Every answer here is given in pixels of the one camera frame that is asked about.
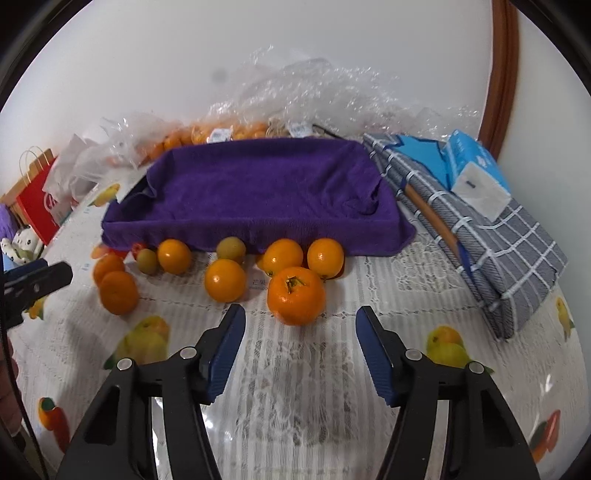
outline price tag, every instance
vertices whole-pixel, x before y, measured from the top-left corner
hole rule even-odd
[[[288,122],[287,130],[292,138],[305,138],[314,135],[312,125],[308,122]]]
[[[207,143],[227,142],[231,137],[231,128],[214,128],[207,138]]]

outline table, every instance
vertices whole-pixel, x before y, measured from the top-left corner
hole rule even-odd
[[[213,255],[195,253],[181,276],[141,274],[129,256],[140,302],[127,317],[108,313],[92,281],[93,247],[106,206],[91,205],[111,175],[80,204],[46,250],[51,264],[70,263],[72,284],[50,295],[43,320],[10,332],[24,403],[52,466],[62,454],[37,418],[40,397],[62,407],[72,431],[108,371],[103,363],[134,325],[157,314],[170,326],[168,353],[193,345],[216,326],[227,305],[213,302],[202,279]],[[246,332],[225,392],[202,408],[220,473],[227,479],[372,479],[394,428],[397,410],[379,398],[355,336],[355,313],[370,305],[408,348],[424,349],[429,332],[458,330],[470,356],[494,369],[493,379],[525,437],[560,410],[558,443],[538,463],[544,480],[558,478],[587,427],[586,371],[576,329],[566,338],[557,318],[557,286],[522,332],[507,342],[489,333],[475,299],[424,228],[392,258],[347,258],[345,274],[326,283],[326,311],[316,323],[287,327],[267,310],[266,275],[247,259]],[[427,478],[439,478],[447,409],[440,403]],[[155,398],[154,443],[160,478],[170,478],[161,399]]]

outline purple towel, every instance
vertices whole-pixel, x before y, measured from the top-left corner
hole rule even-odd
[[[130,249],[167,238],[214,251],[227,236],[260,253],[279,238],[303,248],[334,238],[348,255],[389,256],[414,237],[364,147],[346,140],[243,140],[165,153],[121,203],[103,242]]]

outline plaid cloth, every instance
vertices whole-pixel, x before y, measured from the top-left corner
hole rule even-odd
[[[556,242],[515,199],[490,222],[445,190],[423,165],[390,150],[398,143],[395,135],[365,134],[363,141],[397,199],[427,228],[465,280],[493,334],[510,338],[521,330],[567,264]],[[461,259],[404,194],[407,184],[456,235]]]

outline wire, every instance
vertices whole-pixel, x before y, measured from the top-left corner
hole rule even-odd
[[[35,447],[35,452],[39,457],[39,463],[41,465],[41,473],[43,473],[44,480],[49,480],[49,474],[47,473],[47,466],[45,465],[45,459],[43,458],[43,454],[41,453],[41,448],[39,447],[39,442],[37,441],[37,437],[35,436],[35,432],[33,431],[33,427],[31,426],[31,421],[29,420],[29,415],[27,415],[27,411],[25,409],[25,405],[22,403],[21,394],[18,391],[17,385],[17,378],[14,374],[14,370],[12,369],[12,362],[10,361],[10,351],[8,348],[8,332],[5,328],[6,325],[6,299],[4,298],[4,268],[0,271],[0,337],[2,339],[2,351],[4,352],[4,360],[6,361],[6,367],[8,371],[8,378],[10,379],[10,385],[12,386],[12,392],[17,399],[18,409],[21,411],[21,415],[23,420],[25,421],[25,425],[27,426],[27,430],[29,432],[29,437],[33,441],[33,446]]]

